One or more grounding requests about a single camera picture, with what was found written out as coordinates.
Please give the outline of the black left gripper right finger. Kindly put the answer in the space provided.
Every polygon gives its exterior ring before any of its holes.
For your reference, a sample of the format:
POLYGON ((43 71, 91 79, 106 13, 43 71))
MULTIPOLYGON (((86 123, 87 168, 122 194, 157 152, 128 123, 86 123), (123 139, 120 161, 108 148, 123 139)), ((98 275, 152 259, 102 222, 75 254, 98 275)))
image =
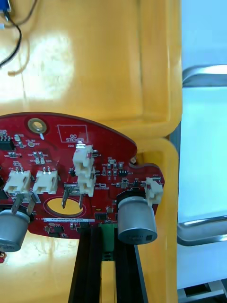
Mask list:
POLYGON ((118 303, 147 303, 148 296, 138 246, 125 244, 114 230, 116 300, 118 303))

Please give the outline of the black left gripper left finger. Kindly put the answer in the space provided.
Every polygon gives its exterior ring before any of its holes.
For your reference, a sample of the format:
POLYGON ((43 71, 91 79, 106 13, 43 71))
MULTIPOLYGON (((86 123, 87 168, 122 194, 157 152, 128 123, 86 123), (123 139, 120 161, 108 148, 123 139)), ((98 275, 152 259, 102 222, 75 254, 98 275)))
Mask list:
POLYGON ((83 229, 69 294, 69 303, 100 302, 102 265, 102 230, 83 229))

